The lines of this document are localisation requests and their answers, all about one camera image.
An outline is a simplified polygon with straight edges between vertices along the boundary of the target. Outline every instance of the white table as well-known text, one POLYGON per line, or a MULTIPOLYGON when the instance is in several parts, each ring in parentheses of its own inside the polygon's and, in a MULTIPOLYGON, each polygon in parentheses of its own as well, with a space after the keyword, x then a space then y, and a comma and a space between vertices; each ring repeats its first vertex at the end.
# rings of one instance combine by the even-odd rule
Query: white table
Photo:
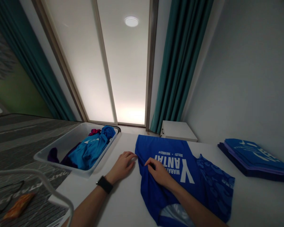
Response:
MULTIPOLYGON (((124 151, 135 151, 138 135, 119 133, 89 179, 70 174, 57 191, 67 196, 76 208, 107 174, 124 151)), ((195 157, 207 160, 235 177, 229 226, 284 226, 284 183, 245 177, 217 146, 188 142, 195 157)), ((98 226, 156 226, 140 193, 141 176, 136 163, 132 173, 118 183, 101 210, 98 226)), ((50 197, 49 201, 63 204, 50 197)), ((65 215, 61 223, 69 216, 65 215)))

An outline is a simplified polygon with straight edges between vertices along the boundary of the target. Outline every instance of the bed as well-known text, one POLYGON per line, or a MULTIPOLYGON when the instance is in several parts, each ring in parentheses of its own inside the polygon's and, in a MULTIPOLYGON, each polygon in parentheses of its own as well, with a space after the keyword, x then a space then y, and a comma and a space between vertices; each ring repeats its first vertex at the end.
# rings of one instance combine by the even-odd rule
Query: bed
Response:
MULTIPOLYGON (((35 161, 33 156, 78 124, 80 122, 23 114, 0 117, 0 170, 37 169, 47 176, 54 188, 57 188, 69 172, 35 161)), ((50 193, 35 176, 0 176, 0 226, 57 226, 66 209, 49 203, 49 196, 50 193), (26 193, 35 193, 26 210, 16 220, 2 223, 5 213, 22 194, 26 193)))

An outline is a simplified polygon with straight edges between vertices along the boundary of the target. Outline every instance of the person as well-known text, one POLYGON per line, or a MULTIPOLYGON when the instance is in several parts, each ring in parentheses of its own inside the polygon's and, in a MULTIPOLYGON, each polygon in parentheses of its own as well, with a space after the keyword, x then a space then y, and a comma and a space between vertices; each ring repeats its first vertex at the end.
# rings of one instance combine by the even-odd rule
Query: person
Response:
MULTIPOLYGON (((137 157, 133 152, 126 151, 122 153, 115 165, 105 176, 105 179, 112 185, 125 178, 134 167, 135 162, 131 162, 137 157)), ((204 207, 198 200, 189 194, 181 185, 179 185, 171 175, 166 171, 161 162, 149 158, 145 163, 148 165, 148 171, 154 177, 155 181, 167 188, 178 199, 188 216, 196 227, 199 226, 227 226, 210 210, 204 207)), ((71 227, 91 227, 95 225, 99 210, 103 205, 107 193, 105 190, 96 186, 96 188, 84 199, 84 201, 75 209, 71 227)), ((62 225, 66 227, 68 219, 62 225)))

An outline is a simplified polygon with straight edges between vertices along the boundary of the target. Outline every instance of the orange package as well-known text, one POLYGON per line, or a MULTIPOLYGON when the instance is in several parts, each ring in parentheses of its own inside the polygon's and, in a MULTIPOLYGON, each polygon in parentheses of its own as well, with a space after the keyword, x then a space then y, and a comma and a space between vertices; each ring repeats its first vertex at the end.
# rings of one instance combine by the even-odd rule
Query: orange package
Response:
POLYGON ((21 196, 13 205, 12 208, 4 215, 3 221, 7 219, 14 219, 20 216, 20 214, 24 211, 30 200, 34 197, 34 193, 25 194, 21 196))

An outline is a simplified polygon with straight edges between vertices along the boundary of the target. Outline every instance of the white plastic basket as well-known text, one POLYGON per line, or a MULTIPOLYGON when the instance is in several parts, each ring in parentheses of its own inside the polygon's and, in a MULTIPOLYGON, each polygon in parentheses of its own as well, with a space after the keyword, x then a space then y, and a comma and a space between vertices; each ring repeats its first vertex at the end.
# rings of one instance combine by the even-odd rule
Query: white plastic basket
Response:
POLYGON ((90 168, 89 170, 76 169, 76 168, 73 168, 73 167, 64 166, 64 165, 61 165, 61 164, 58 164, 58 163, 50 162, 50 161, 47 160, 47 156, 48 156, 48 154, 49 154, 49 152, 52 148, 57 148, 57 150, 58 150, 57 157, 59 159, 59 162, 61 162, 62 159, 66 156, 66 154, 74 146, 76 146, 79 142, 81 142, 86 137, 88 137, 88 134, 91 132, 92 129, 102 129, 104 126, 105 125, 96 125, 96 124, 92 124, 92 123, 82 123, 82 124, 78 125, 77 127, 75 127, 74 129, 72 129, 71 131, 69 131, 68 133, 66 133, 65 135, 61 136, 59 139, 52 142, 47 147, 43 148, 38 153, 36 153, 34 155, 34 159, 37 160, 37 161, 40 161, 40 162, 47 163, 47 164, 52 165, 52 166, 56 166, 56 167, 59 167, 59 168, 70 170, 70 171, 72 171, 73 173, 75 173, 79 176, 89 178, 90 175, 95 170, 95 168, 97 167, 97 165, 99 164, 99 162, 101 161, 101 159, 104 156, 104 154, 106 153, 106 151, 108 150, 108 148, 110 147, 110 145, 113 143, 113 141, 117 137, 118 129, 114 128, 116 134, 110 140, 109 144, 106 146, 104 151, 101 153, 100 157, 95 162, 93 167, 90 168))

